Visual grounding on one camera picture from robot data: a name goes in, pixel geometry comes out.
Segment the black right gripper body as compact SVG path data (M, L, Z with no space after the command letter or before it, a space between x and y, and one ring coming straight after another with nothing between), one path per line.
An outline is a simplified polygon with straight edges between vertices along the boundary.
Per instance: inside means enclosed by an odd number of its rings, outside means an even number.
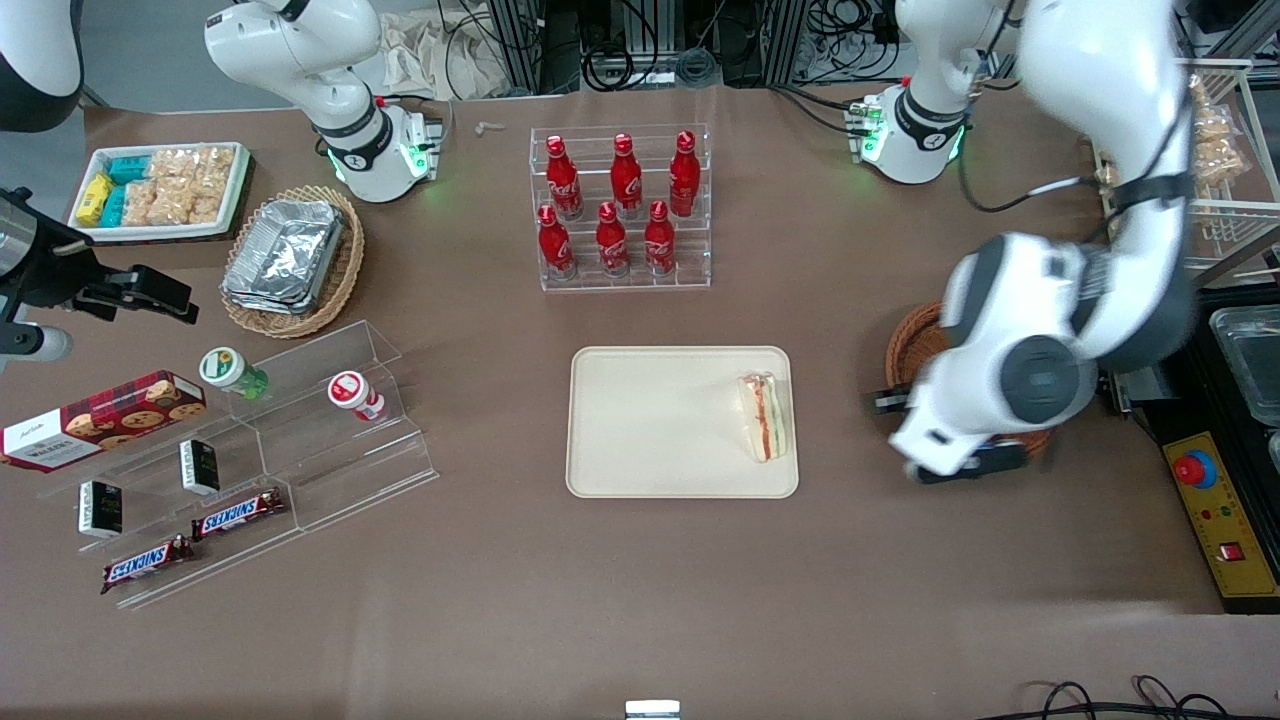
M110 307L78 299L108 274L88 237L36 211L29 196L28 190L1 192L3 322L15 322L24 304L111 322Z

